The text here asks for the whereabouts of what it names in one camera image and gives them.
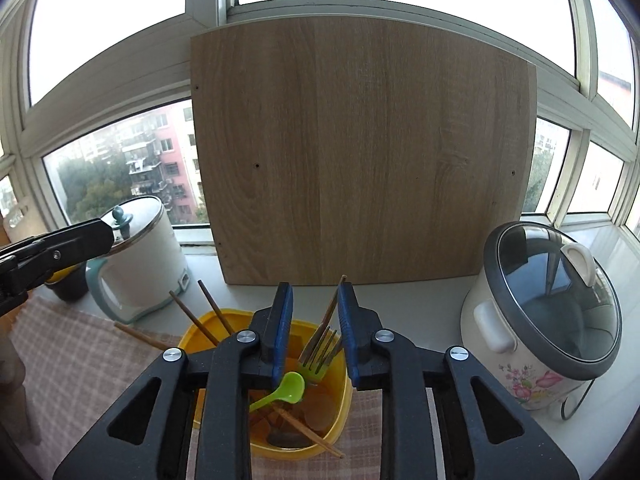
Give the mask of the left gloved hand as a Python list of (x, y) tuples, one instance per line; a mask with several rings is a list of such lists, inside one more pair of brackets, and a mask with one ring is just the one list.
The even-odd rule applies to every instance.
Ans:
[(1, 426), (19, 445), (40, 445), (34, 407), (26, 393), (26, 367), (13, 342), (1, 331)]

